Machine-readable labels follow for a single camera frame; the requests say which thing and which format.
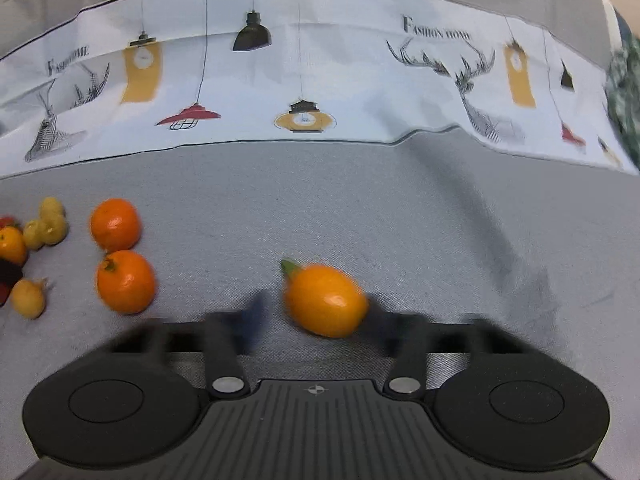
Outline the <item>dark red cherry tomato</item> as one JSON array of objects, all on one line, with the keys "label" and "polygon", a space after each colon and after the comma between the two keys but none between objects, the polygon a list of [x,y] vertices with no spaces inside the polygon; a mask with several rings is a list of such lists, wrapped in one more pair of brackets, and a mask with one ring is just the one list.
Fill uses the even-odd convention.
[{"label": "dark red cherry tomato", "polygon": [[0,259],[0,306],[3,307],[9,299],[13,287],[23,278],[20,266],[6,259]]}]

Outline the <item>pale yellow longan fruit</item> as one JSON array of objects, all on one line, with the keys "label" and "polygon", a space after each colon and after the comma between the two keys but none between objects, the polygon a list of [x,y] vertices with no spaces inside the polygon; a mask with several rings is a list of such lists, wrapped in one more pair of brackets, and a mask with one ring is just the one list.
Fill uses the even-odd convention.
[{"label": "pale yellow longan fruit", "polygon": [[47,305],[46,280],[31,281],[22,278],[13,287],[10,301],[12,308],[23,318],[34,320],[43,314]]}]

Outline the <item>small orange kumquat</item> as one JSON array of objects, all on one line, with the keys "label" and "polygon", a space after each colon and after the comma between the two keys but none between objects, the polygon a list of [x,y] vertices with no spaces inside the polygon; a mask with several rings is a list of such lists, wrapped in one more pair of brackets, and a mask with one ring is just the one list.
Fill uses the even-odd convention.
[{"label": "small orange kumquat", "polygon": [[5,226],[0,230],[0,258],[16,266],[24,266],[28,259],[22,231],[15,226]]}]

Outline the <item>orange tangerine with stem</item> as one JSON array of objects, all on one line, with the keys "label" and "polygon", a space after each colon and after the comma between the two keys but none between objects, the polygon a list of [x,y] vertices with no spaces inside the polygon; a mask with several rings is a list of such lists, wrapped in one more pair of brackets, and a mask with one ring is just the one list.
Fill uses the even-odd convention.
[{"label": "orange tangerine with stem", "polygon": [[154,269],[148,260],[132,250],[111,252],[96,269],[96,292],[112,311],[122,315],[139,314],[155,298]]}]

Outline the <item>round orange tangerine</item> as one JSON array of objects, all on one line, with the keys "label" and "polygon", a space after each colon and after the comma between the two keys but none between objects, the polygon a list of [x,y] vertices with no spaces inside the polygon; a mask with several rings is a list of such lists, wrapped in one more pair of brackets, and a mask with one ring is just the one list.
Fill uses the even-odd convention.
[{"label": "round orange tangerine", "polygon": [[104,252],[134,247],[142,235],[142,223],[136,207],[123,198],[100,203],[89,220],[91,235]]}]

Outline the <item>yellow-green longan fruit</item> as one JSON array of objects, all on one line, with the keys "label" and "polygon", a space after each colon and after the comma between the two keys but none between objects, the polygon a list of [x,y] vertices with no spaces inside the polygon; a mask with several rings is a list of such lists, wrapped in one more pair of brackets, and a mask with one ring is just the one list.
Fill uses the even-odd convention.
[{"label": "yellow-green longan fruit", "polygon": [[62,202],[54,197],[47,196],[45,197],[39,205],[39,217],[41,219],[50,218],[50,217],[65,217],[65,208]]},{"label": "yellow-green longan fruit", "polygon": [[42,221],[40,219],[29,220],[23,226],[22,235],[24,244],[32,252],[36,252],[44,245],[41,231]]},{"label": "yellow-green longan fruit", "polygon": [[43,244],[54,246],[61,243],[68,233],[68,223],[62,214],[46,214],[41,218]]}]

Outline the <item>oval orange kumquat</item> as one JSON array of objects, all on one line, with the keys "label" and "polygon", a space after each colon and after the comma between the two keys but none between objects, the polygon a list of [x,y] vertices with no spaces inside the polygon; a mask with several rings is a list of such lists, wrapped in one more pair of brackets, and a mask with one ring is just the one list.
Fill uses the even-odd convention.
[{"label": "oval orange kumquat", "polygon": [[344,338],[356,332],[369,310],[367,295],[333,266],[300,266],[283,259],[283,301],[291,320],[309,333]]}]

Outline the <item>grey printed sofa cover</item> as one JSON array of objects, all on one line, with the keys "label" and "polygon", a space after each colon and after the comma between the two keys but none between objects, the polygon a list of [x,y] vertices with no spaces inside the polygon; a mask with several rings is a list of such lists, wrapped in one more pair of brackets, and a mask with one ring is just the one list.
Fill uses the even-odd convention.
[{"label": "grey printed sofa cover", "polygon": [[1,210],[70,230],[1,312],[1,474],[36,453],[29,391],[134,324],[94,288],[93,209],[139,211],[190,321],[268,294],[250,379],[371,378],[365,342],[295,327],[280,262],[393,310],[484,315],[600,387],[597,464],[639,474],[639,93],[611,0],[1,0]]}]

